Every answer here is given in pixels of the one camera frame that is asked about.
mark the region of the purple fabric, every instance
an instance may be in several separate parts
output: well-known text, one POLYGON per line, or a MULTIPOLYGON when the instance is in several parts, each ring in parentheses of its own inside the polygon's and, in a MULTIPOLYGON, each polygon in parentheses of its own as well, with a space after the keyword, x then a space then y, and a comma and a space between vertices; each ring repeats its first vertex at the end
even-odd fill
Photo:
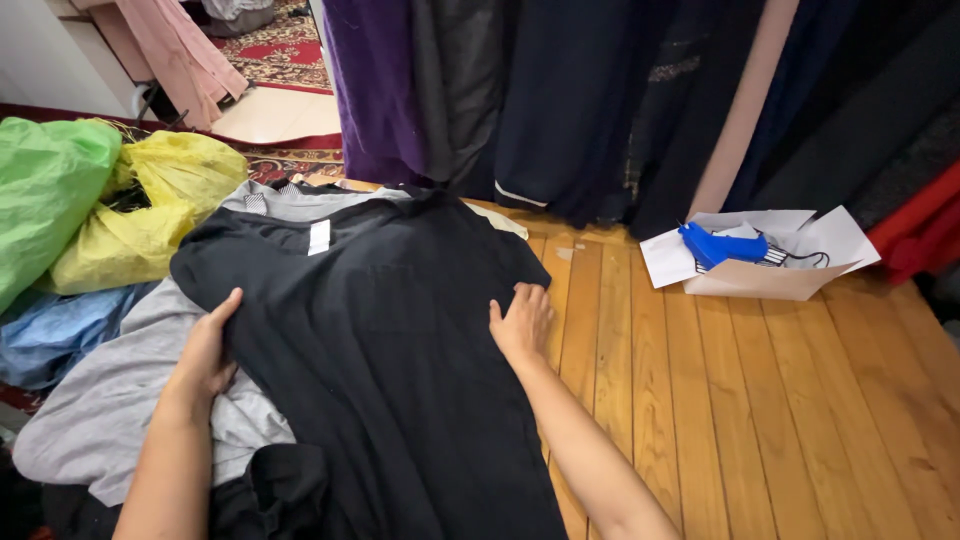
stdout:
POLYGON ((413 181, 424 162, 409 0, 324 0, 324 30, 347 177, 413 181))

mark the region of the clothing label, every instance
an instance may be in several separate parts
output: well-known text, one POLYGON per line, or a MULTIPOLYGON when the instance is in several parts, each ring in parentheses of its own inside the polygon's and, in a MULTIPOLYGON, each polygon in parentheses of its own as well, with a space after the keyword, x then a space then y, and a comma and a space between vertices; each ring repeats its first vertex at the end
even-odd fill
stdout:
POLYGON ((317 255, 328 249, 330 249, 330 220, 325 219, 310 226, 310 248, 306 254, 317 255))

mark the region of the forearm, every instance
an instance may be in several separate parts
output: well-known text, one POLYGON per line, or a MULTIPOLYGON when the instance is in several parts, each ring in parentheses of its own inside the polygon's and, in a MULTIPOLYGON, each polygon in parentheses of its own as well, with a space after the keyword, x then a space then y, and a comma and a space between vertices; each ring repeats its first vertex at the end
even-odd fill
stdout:
POLYGON ((206 538, 212 404, 176 374, 163 389, 114 539, 206 538))
POLYGON ((509 358, 567 484, 604 538, 680 535, 656 498, 549 364, 509 358))

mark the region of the blue tagging gun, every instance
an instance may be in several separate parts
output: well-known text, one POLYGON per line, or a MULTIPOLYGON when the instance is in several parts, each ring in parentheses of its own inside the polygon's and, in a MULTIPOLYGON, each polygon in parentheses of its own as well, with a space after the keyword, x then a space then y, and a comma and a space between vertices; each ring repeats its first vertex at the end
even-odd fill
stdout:
POLYGON ((696 223, 681 225, 678 232, 684 238, 686 248, 707 270, 728 258, 747 262, 763 260, 769 249, 763 234, 756 238, 716 236, 696 223))

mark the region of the yellow plastic bag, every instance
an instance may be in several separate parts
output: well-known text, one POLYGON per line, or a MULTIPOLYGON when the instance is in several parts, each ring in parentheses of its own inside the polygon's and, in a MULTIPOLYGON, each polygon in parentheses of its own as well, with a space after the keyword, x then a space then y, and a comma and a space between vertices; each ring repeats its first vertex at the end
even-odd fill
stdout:
POLYGON ((247 160, 205 135, 156 132, 124 144, 101 202, 40 285, 79 294, 164 278, 183 236, 246 179, 247 160), (103 204, 133 179, 150 208, 122 213, 103 204))

